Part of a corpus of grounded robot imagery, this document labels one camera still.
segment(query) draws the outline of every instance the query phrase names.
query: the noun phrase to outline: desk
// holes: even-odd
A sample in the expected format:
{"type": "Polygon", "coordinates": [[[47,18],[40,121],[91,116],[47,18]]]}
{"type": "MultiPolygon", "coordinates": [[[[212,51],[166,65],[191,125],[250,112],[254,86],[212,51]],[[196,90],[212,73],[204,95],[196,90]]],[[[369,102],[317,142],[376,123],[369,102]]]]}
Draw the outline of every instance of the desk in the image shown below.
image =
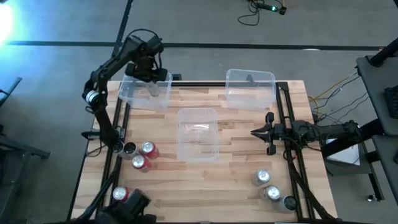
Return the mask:
{"type": "MultiPolygon", "coordinates": [[[[303,81],[288,81],[295,119],[312,122],[312,114],[303,81]]],[[[119,82],[108,83],[107,111],[114,116],[119,82]]],[[[166,113],[131,110],[126,141],[142,144],[153,141],[161,157],[152,161],[153,168],[143,174],[123,161],[119,184],[139,188],[152,199],[146,213],[157,215],[159,222],[274,222],[295,221],[295,213],[277,213],[271,203],[258,196],[250,176],[258,168],[270,170],[270,184],[277,185],[283,195],[291,195],[291,183],[286,161],[282,158],[284,145],[275,141],[277,154],[266,155],[263,141],[250,135],[250,130],[264,126],[268,111],[275,113],[276,103],[264,112],[226,108],[224,87],[173,87],[169,110],[166,113]],[[218,113],[219,159],[210,163],[177,161],[177,112],[181,108],[213,108],[218,113]]],[[[99,146],[90,142],[88,149],[99,146]]],[[[87,157],[82,169],[72,218],[78,217],[97,194],[106,157],[106,150],[98,157],[87,157]]],[[[303,150],[310,188],[319,202],[336,217],[336,208],[320,152],[303,150]]],[[[300,192],[302,205],[305,205],[300,192]]],[[[307,217],[305,206],[303,213],[307,217]]]]}

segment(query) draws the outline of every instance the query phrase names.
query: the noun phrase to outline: computer keyboard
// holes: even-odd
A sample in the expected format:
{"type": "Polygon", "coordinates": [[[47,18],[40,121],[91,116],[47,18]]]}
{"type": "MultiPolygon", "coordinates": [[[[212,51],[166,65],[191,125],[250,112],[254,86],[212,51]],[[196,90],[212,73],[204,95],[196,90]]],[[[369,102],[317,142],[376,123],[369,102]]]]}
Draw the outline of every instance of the computer keyboard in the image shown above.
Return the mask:
{"type": "Polygon", "coordinates": [[[398,86],[384,90],[386,103],[391,118],[398,118],[398,86]]]}

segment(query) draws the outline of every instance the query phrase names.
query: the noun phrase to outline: clear plastic bin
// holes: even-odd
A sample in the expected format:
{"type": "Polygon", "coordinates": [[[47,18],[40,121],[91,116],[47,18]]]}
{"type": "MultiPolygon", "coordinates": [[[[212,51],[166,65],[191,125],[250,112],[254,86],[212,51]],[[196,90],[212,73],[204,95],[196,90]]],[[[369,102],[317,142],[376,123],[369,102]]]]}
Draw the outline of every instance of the clear plastic bin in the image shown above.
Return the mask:
{"type": "Polygon", "coordinates": [[[217,112],[212,108],[183,108],[177,116],[177,159],[187,162],[217,160],[217,112]]]}
{"type": "Polygon", "coordinates": [[[271,72],[229,69],[225,95],[228,108],[262,111],[276,100],[275,76],[271,72]]]}
{"type": "Polygon", "coordinates": [[[129,103],[132,108],[166,111],[169,105],[172,81],[173,76],[168,73],[166,81],[156,83],[159,86],[159,90],[156,90],[150,83],[125,75],[119,89],[119,98],[129,103]],[[151,90],[157,92],[157,96],[152,96],[151,90]]]}

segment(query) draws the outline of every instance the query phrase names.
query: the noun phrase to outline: gray floor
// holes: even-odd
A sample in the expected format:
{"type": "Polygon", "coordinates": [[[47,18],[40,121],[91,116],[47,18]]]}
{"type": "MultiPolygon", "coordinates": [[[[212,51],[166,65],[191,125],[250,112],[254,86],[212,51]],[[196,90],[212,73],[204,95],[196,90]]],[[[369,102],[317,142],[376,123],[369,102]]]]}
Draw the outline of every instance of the gray floor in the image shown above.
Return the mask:
{"type": "MultiPolygon", "coordinates": [[[[112,42],[126,1],[11,0],[9,4],[19,18],[14,40],[112,42]]],[[[157,31],[165,42],[371,46],[387,45],[398,36],[397,8],[392,0],[287,0],[285,16],[261,12],[257,27],[236,21],[248,13],[246,7],[243,0],[137,0],[126,33],[145,27],[157,31]]],[[[111,47],[0,46],[0,86],[13,77],[23,78],[0,109],[0,123],[10,137],[52,152],[47,161],[32,160],[29,178],[16,202],[15,218],[28,218],[30,223],[66,218],[86,147],[80,132],[93,121],[80,95],[90,72],[111,52],[111,47]]],[[[162,57],[164,67],[181,73],[184,80],[223,80],[229,68],[265,70],[278,80],[305,80],[308,94],[316,96],[355,72],[355,59],[369,54],[375,52],[166,49],[162,57]]],[[[344,87],[322,112],[347,105],[364,92],[358,79],[344,87]]],[[[375,117],[367,101],[343,120],[364,124],[375,117]]],[[[371,142],[367,145],[373,150],[371,142]]],[[[340,218],[395,223],[397,204],[380,164],[376,171],[386,196],[380,203],[366,201],[372,193],[366,175],[330,177],[340,218]]]]}

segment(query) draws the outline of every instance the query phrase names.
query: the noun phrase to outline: electrical wire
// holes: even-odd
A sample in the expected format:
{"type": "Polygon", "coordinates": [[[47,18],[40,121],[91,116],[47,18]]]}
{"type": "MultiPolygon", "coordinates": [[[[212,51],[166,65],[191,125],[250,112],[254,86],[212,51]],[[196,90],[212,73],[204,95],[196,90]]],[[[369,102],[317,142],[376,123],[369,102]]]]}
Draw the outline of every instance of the electrical wire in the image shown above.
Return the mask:
{"type": "Polygon", "coordinates": [[[344,109],[344,108],[347,108],[347,107],[349,107],[349,106],[353,105],[355,102],[357,102],[358,100],[360,100],[360,99],[361,99],[362,97],[364,97],[366,94],[368,94],[368,93],[367,93],[367,92],[366,92],[366,93],[364,93],[362,96],[358,97],[357,99],[355,99],[354,101],[352,101],[350,104],[348,104],[348,105],[346,105],[346,106],[343,106],[343,107],[341,107],[340,109],[338,109],[338,110],[336,110],[336,111],[334,111],[334,112],[330,113],[328,116],[330,116],[330,115],[332,115],[332,114],[335,114],[335,113],[337,113],[337,112],[341,111],[342,109],[344,109]]]}
{"type": "Polygon", "coordinates": [[[154,34],[156,37],[159,37],[154,31],[149,30],[149,29],[135,29],[135,30],[131,31],[127,36],[130,36],[131,34],[138,32],[138,31],[150,32],[151,34],[154,34]]]}
{"type": "MultiPolygon", "coordinates": [[[[274,1],[276,1],[277,3],[279,3],[279,4],[280,4],[280,7],[283,7],[283,6],[284,6],[279,0],[274,0],[274,1]]],[[[238,17],[238,22],[239,22],[240,24],[243,24],[243,25],[246,25],[246,26],[256,26],[256,25],[259,24],[259,22],[260,22],[260,11],[262,10],[261,8],[259,8],[259,7],[256,5],[256,4],[259,3],[259,2],[262,3],[262,4],[265,4],[265,1],[264,1],[264,0],[248,0],[248,9],[249,9],[249,11],[250,11],[252,14],[239,16],[239,17],[238,17]],[[250,23],[245,23],[245,22],[242,22],[242,21],[241,21],[241,19],[244,18],[244,17],[252,17],[252,16],[257,16],[257,21],[256,21],[256,23],[250,24],[250,23]]]]}
{"type": "MultiPolygon", "coordinates": [[[[290,137],[282,137],[281,139],[289,140],[290,142],[292,142],[292,143],[294,143],[296,146],[298,146],[299,149],[303,149],[303,146],[301,146],[299,143],[297,143],[296,141],[294,141],[294,139],[292,139],[292,138],[290,138],[290,137]]],[[[312,150],[315,150],[315,151],[318,151],[318,152],[321,151],[320,149],[315,149],[315,148],[312,148],[312,147],[309,147],[309,146],[306,146],[306,148],[309,148],[309,149],[312,149],[312,150]]],[[[282,157],[287,161],[286,149],[285,149],[284,153],[282,154],[282,157]]]]}
{"type": "Polygon", "coordinates": [[[343,116],[341,116],[339,119],[338,119],[338,121],[340,121],[342,118],[344,118],[345,116],[347,116],[348,114],[349,114],[349,112],[351,112],[351,111],[353,111],[353,110],[355,110],[361,103],[363,103],[363,102],[365,102],[367,99],[369,99],[369,96],[368,97],[366,97],[366,99],[365,100],[363,100],[363,101],[361,101],[361,102],[359,102],[354,108],[352,108],[351,110],[349,110],[349,111],[347,111],[347,113],[346,114],[344,114],[343,116]]]}
{"type": "Polygon", "coordinates": [[[97,157],[97,156],[99,156],[101,154],[102,148],[104,148],[105,146],[106,145],[102,145],[102,141],[100,141],[98,148],[96,148],[96,149],[94,149],[94,150],[92,150],[90,152],[88,150],[86,150],[86,156],[87,157],[97,157]]]}
{"type": "Polygon", "coordinates": [[[318,99],[319,97],[321,97],[322,95],[324,95],[325,93],[329,92],[331,89],[333,89],[335,86],[339,85],[340,83],[346,81],[347,79],[351,78],[353,75],[357,74],[358,72],[354,72],[352,75],[350,75],[347,78],[344,78],[340,81],[338,81],[337,83],[335,83],[334,85],[332,85],[331,87],[329,87],[329,89],[327,89],[326,91],[324,91],[323,93],[319,94],[318,96],[315,97],[315,99],[318,99]]]}
{"type": "MultiPolygon", "coordinates": [[[[353,78],[352,80],[346,82],[344,85],[342,85],[341,87],[339,87],[337,90],[343,88],[345,85],[350,84],[351,82],[353,82],[353,81],[355,81],[355,80],[357,80],[357,79],[359,79],[359,78],[360,78],[360,76],[353,78]]],[[[327,100],[327,99],[328,99],[328,97],[317,98],[317,100],[327,100]]]]}
{"type": "Polygon", "coordinates": [[[319,120],[317,123],[319,123],[321,121],[321,119],[328,119],[329,121],[332,121],[332,122],[337,121],[336,118],[334,118],[332,116],[328,116],[327,114],[324,114],[324,113],[318,113],[318,114],[320,114],[321,116],[319,117],[319,120]]]}
{"type": "Polygon", "coordinates": [[[319,113],[319,105],[318,105],[318,101],[316,100],[316,99],[314,99],[314,97],[312,97],[312,96],[307,96],[308,98],[310,98],[314,103],[315,103],[315,105],[317,106],[317,113],[319,113]]]}
{"type": "Polygon", "coordinates": [[[325,104],[323,104],[322,106],[318,106],[318,107],[316,107],[316,108],[314,108],[314,109],[319,109],[319,108],[322,108],[322,107],[326,106],[326,104],[329,102],[330,98],[336,96],[336,95],[341,91],[341,89],[342,89],[345,85],[347,85],[347,84],[349,84],[349,83],[355,81],[357,78],[359,78],[359,76],[356,77],[356,78],[354,78],[354,79],[352,79],[352,80],[350,80],[349,82],[346,82],[344,85],[341,85],[339,88],[335,89],[335,90],[333,91],[333,93],[326,99],[325,104]]]}

